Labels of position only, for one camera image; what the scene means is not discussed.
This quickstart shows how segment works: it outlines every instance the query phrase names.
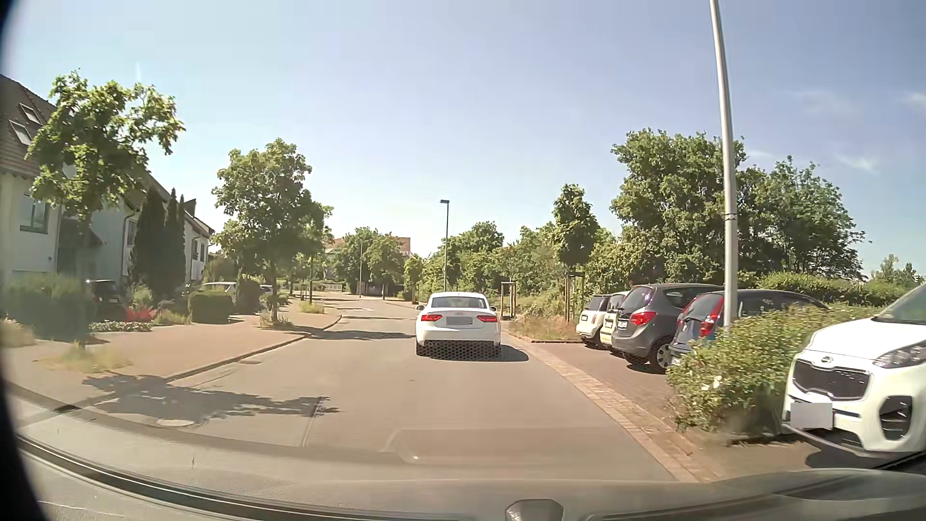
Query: street lamp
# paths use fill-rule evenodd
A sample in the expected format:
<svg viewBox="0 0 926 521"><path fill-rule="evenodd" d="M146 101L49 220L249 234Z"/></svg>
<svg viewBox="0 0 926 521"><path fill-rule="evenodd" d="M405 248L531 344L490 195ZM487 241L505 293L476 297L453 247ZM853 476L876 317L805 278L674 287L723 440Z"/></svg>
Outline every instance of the street lamp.
<svg viewBox="0 0 926 521"><path fill-rule="evenodd" d="M447 250L450 249L450 199L441 199L447 205L447 220L444 224L444 291L447 290Z"/></svg>
<svg viewBox="0 0 926 521"><path fill-rule="evenodd" d="M720 27L719 0L710 0L710 21L714 28L714 55L717 59L717 86L720 91L720 139L723 148L723 325L730 329L736 320L739 306L736 302L736 271L739 264L739 236L736 215L736 167L733 164L733 123L730 116L730 84L727 80L727 53L723 48L723 29Z"/></svg>

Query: blurred license plate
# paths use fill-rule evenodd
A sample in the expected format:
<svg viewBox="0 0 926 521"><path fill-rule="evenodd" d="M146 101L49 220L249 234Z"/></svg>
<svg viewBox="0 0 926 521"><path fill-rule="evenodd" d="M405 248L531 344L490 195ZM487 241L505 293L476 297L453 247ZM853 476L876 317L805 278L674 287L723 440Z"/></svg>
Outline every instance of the blurred license plate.
<svg viewBox="0 0 926 521"><path fill-rule="evenodd" d="M832 430L832 403L795 401L791 404L791 426L799 429Z"/></svg>
<svg viewBox="0 0 926 521"><path fill-rule="evenodd" d="M447 325L472 325L472 317L469 316L448 316Z"/></svg>

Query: dark gray car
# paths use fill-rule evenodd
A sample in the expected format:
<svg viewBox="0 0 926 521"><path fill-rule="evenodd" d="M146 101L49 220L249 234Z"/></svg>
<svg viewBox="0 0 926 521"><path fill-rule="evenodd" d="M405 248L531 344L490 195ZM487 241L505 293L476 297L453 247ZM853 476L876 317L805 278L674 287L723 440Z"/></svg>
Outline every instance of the dark gray car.
<svg viewBox="0 0 926 521"><path fill-rule="evenodd" d="M634 286L618 307L611 352L631 365L649 362L659 372L672 361L669 344L679 313L702 293L723 289L712 284L645 284Z"/></svg>

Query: road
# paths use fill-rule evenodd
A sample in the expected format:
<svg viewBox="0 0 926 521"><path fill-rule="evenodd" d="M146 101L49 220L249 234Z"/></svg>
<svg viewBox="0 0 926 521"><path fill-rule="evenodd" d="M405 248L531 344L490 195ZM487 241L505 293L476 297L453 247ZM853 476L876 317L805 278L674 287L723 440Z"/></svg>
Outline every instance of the road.
<svg viewBox="0 0 926 521"><path fill-rule="evenodd" d="M327 331L95 408L305 453L519 469L530 477L673 479L610 416L527 353L505 346L495 361L420 357L410 307L325 299L343 315Z"/></svg>

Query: beige car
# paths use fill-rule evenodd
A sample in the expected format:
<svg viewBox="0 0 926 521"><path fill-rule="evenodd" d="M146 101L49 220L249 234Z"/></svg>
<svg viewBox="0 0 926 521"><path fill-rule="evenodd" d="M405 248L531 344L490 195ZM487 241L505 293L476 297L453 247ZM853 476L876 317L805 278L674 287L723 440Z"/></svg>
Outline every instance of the beige car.
<svg viewBox="0 0 926 521"><path fill-rule="evenodd" d="M614 327L618 321L618 306L628 293L630 293L630 291L619 291L612 295L611 299L607 302L604 322L601 324L601 333L599 333L601 345L606 348L611 347L611 333L614 331Z"/></svg>

